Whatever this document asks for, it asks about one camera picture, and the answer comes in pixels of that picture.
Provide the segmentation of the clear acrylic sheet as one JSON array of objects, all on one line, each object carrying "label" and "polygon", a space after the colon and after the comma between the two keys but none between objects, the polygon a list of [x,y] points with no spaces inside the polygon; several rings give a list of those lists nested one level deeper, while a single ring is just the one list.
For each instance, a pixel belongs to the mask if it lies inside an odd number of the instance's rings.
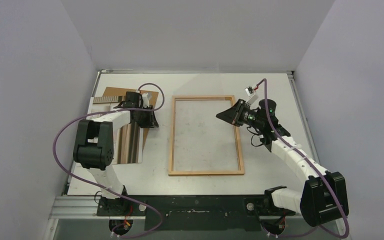
[{"label": "clear acrylic sheet", "polygon": [[239,170],[234,127],[216,117],[230,107],[221,99],[175,102],[174,171]]}]

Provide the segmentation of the wooden picture frame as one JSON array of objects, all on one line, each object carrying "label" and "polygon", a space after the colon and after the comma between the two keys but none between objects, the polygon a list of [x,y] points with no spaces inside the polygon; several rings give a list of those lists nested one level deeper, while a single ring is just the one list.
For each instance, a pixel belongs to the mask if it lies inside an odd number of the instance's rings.
[{"label": "wooden picture frame", "polygon": [[171,107],[171,133],[169,139],[169,149],[168,149],[168,175],[169,176],[236,176],[244,175],[244,159],[243,151],[241,144],[241,135],[239,128],[234,127],[235,131],[235,141],[236,141],[236,151],[237,151],[237,160],[239,169],[235,171],[175,171],[174,170],[174,134],[175,134],[175,114],[176,114],[176,101],[178,100],[228,100],[231,102],[232,107],[236,102],[236,99],[233,95],[176,95],[172,97],[172,107]]}]

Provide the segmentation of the photo print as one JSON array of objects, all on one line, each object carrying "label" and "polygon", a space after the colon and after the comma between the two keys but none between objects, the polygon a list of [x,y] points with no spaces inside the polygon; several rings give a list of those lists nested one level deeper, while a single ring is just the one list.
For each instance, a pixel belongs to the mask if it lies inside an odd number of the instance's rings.
[{"label": "photo print", "polygon": [[[98,96],[92,97],[89,102],[88,120],[98,119],[99,122],[112,122],[113,159],[112,165],[138,164],[142,162],[144,142],[144,129],[138,123],[131,121],[127,111],[121,109],[125,96]],[[109,116],[106,112],[115,111]]]}]

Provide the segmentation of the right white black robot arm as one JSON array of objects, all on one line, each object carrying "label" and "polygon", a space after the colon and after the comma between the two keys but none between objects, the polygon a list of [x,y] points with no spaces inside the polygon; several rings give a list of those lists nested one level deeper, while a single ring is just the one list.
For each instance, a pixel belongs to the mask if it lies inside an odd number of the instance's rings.
[{"label": "right white black robot arm", "polygon": [[344,176],[331,172],[309,157],[279,124],[274,100],[260,100],[259,107],[251,109],[243,99],[216,114],[216,118],[235,127],[247,125],[254,129],[261,145],[281,159],[303,183],[302,191],[285,186],[267,189],[268,197],[262,207],[270,215],[281,209],[303,216],[311,227],[341,219],[349,215],[347,188]]}]

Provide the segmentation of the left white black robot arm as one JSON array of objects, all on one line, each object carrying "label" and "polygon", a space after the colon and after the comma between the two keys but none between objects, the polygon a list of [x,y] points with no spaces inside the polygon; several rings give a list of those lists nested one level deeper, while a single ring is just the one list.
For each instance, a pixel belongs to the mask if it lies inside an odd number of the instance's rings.
[{"label": "left white black robot arm", "polygon": [[121,149],[117,144],[125,127],[141,129],[158,128],[155,116],[155,97],[150,92],[127,91],[118,102],[112,102],[107,111],[96,111],[78,122],[73,147],[73,159],[87,169],[99,185],[102,201],[116,215],[129,210],[128,193],[119,180],[113,161],[119,152],[135,154],[129,147]]}]

